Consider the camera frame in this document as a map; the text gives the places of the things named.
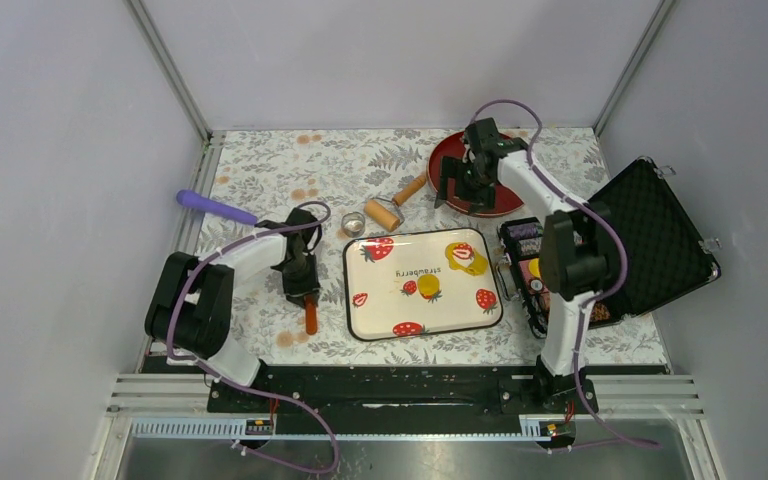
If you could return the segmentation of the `yellow dough lump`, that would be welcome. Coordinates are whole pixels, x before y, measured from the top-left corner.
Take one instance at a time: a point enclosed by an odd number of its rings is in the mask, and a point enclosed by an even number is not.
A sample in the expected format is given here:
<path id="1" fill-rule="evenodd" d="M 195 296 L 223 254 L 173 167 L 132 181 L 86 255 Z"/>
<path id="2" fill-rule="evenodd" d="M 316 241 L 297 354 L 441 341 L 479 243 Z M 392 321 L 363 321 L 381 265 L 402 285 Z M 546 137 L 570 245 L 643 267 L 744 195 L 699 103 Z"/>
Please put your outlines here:
<path id="1" fill-rule="evenodd" d="M 436 301 L 442 293 L 439 278 L 434 274 L 425 274 L 416 280 L 420 296 L 429 302 Z"/>

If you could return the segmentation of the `metal ring cutter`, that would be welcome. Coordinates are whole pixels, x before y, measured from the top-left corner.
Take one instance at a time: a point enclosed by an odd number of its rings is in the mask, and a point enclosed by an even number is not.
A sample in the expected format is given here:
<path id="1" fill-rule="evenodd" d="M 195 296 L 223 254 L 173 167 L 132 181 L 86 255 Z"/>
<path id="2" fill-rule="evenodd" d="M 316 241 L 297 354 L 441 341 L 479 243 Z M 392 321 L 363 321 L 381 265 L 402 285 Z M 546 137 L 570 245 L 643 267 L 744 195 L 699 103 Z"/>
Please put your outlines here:
<path id="1" fill-rule="evenodd" d="M 348 238 L 359 238 L 366 230 L 366 217 L 363 213 L 353 211 L 341 219 L 341 230 Z"/>

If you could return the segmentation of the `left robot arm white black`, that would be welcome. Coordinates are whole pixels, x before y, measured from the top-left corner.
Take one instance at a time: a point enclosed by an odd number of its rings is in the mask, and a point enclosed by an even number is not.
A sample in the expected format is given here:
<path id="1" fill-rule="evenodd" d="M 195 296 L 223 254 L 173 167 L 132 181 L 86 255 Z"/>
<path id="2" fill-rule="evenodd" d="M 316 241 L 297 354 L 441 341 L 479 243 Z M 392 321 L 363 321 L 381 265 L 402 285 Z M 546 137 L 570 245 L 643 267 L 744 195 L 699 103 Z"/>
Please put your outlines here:
<path id="1" fill-rule="evenodd" d="M 230 332 L 234 290 L 263 271 L 280 273 L 285 299 L 304 310 L 314 334 L 320 293 L 314 249 L 321 238 L 321 219 L 301 205 L 285 221 L 261 221 L 249 236 L 204 258 L 172 253 L 148 307 L 146 334 L 166 346 L 168 359 L 203 366 L 232 384 L 232 398 L 245 410 L 261 409 L 271 387 L 258 376 L 262 360 Z"/>

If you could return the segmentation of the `strawberry print tray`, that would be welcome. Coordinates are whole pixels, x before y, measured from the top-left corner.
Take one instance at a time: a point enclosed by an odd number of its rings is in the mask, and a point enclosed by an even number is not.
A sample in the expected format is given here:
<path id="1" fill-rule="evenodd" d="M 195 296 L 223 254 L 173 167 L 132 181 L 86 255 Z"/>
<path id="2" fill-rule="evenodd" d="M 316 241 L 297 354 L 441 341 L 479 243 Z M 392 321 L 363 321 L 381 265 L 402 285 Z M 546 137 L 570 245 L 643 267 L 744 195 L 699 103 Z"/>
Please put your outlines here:
<path id="1" fill-rule="evenodd" d="M 342 263 L 348 330 L 360 341 L 484 329 L 503 317 L 487 242 L 476 229 L 355 239 Z"/>

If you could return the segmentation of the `wooden dough roller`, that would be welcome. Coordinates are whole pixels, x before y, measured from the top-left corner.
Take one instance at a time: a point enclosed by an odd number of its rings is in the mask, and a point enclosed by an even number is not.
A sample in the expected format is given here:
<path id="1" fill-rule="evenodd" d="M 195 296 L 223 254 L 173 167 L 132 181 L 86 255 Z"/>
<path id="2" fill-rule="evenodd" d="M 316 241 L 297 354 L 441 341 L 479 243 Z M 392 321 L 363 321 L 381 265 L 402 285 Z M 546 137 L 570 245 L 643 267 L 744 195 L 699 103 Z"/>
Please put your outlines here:
<path id="1" fill-rule="evenodd" d="M 363 213 L 386 232 L 394 232 L 405 221 L 402 206 L 426 183 L 427 174 L 420 174 L 391 197 L 376 196 L 369 199 L 363 207 Z"/>

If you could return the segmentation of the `orange handle metal scraper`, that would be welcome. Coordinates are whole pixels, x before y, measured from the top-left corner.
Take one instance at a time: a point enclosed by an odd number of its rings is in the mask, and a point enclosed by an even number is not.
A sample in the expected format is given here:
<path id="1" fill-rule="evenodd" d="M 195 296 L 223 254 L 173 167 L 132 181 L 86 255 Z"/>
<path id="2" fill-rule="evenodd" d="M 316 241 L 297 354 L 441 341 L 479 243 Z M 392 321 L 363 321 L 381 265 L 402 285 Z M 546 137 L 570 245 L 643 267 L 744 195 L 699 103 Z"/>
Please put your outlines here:
<path id="1" fill-rule="evenodd" d="M 305 332 L 312 336 L 318 332 L 318 306 L 317 299 L 313 294 L 304 297 L 305 309 Z"/>

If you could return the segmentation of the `red round plate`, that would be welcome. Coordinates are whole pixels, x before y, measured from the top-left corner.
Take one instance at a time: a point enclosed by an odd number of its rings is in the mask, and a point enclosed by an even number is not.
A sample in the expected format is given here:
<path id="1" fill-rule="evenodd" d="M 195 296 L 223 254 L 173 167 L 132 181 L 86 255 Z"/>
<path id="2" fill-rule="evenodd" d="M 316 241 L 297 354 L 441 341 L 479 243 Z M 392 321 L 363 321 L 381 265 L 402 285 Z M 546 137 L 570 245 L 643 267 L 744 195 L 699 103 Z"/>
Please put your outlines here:
<path id="1" fill-rule="evenodd" d="M 463 142 L 463 131 L 456 131 L 441 140 L 432 150 L 430 155 L 426 175 L 432 190 L 437 193 L 440 187 L 441 166 L 444 157 L 462 157 L 466 152 L 466 144 Z M 510 189 L 502 186 L 495 186 L 495 204 L 492 209 L 471 212 L 467 202 L 457 198 L 454 194 L 454 182 L 448 185 L 446 204 L 453 210 L 477 218 L 496 218 L 514 213 L 524 202 Z"/>

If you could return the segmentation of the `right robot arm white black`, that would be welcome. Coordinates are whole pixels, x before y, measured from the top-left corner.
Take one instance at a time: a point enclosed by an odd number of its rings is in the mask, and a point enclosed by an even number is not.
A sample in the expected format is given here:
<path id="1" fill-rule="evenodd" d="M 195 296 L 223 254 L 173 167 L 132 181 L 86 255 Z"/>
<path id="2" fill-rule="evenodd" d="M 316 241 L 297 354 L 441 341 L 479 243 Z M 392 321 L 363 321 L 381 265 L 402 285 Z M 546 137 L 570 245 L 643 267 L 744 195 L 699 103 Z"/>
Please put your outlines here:
<path id="1" fill-rule="evenodd" d="M 573 398 L 565 376 L 582 367 L 581 346 L 595 302 L 627 276 L 622 242 L 599 209 L 564 189 L 538 165 L 535 139 L 507 137 L 491 118 L 475 120 L 461 135 L 465 151 L 429 167 L 436 206 L 459 201 L 469 214 L 494 208 L 497 188 L 513 192 L 543 227 L 539 269 L 550 293 L 550 316 L 538 363 L 548 373 L 533 386 L 535 402 L 557 412 Z"/>

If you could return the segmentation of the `purple handle tool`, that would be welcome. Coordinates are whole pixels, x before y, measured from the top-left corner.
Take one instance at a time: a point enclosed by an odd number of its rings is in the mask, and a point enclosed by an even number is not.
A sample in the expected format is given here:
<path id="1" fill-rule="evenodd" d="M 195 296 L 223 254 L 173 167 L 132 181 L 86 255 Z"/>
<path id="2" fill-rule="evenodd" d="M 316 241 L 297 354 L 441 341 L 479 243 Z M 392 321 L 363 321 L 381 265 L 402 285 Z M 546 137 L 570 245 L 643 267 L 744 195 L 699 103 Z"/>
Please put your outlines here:
<path id="1" fill-rule="evenodd" d="M 258 223 L 256 215 L 240 208 L 211 200 L 193 190 L 182 189 L 175 195 L 176 202 L 187 209 L 212 214 L 234 222 L 254 226 Z"/>

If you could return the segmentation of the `yellow dough scrap strip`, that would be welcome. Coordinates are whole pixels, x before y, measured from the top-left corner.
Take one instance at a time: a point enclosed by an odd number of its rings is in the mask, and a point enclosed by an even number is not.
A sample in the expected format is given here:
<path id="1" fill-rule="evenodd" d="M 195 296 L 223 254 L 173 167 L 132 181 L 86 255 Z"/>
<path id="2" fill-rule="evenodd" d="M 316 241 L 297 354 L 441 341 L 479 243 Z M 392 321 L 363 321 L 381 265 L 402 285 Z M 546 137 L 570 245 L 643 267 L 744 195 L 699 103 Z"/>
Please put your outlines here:
<path id="1" fill-rule="evenodd" d="M 466 242 L 449 244 L 444 252 L 449 268 L 471 276 L 481 276 L 489 268 L 489 261 Z"/>

